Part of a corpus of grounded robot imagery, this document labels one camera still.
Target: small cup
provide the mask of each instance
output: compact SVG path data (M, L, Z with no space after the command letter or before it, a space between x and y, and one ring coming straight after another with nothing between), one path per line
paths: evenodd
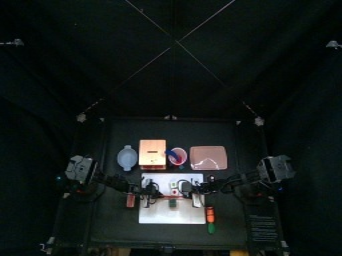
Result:
M177 153L181 161L177 161L177 159L172 155L169 155L169 161L173 163L173 165L181 166L188 161L188 152L184 148L173 148L172 151Z

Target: black fabric wall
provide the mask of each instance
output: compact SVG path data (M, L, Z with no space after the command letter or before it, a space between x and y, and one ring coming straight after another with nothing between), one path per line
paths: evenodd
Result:
M0 255L39 254L75 116L117 87L92 114L249 118L245 100L299 171L281 204L295 254L342 255L342 51L325 49L342 39L341 1L236 1L185 40L228 86L181 47L122 86L176 45L126 1L105 2L0 1L0 39L26 42L0 49ZM133 2L177 39L229 3Z
M342 52L321 67L269 120L271 149L293 158L281 213L295 255L342 255Z
M58 209L55 175L75 122L33 75L0 51L0 255L42 255Z

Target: metal rod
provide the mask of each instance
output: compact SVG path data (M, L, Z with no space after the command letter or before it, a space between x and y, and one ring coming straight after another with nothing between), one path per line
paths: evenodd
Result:
M132 7L148 18L148 20L160 28L160 30L172 37L170 33L157 24L157 22L145 14L145 12L129 1L126 2L132 5Z
M150 60L150 61L133 73L133 75L132 75L117 87L114 87L114 89L109 92L109 95L112 95L112 94L114 93L114 91L118 90L120 87L122 87L122 86L133 79L133 77L134 77L136 75L138 75L138 73L141 73L142 70L145 70L146 67L149 67L149 66L152 65L152 63L153 63L170 49L172 49L172 48L169 47L162 53L160 53L160 54L157 55L157 57L156 57L153 60ZM81 114L86 114L102 101L105 101L105 98L101 98L96 103L93 103L93 104L90 105L90 107L89 107Z
M230 1L180 40L182 42L233 3L236 0Z

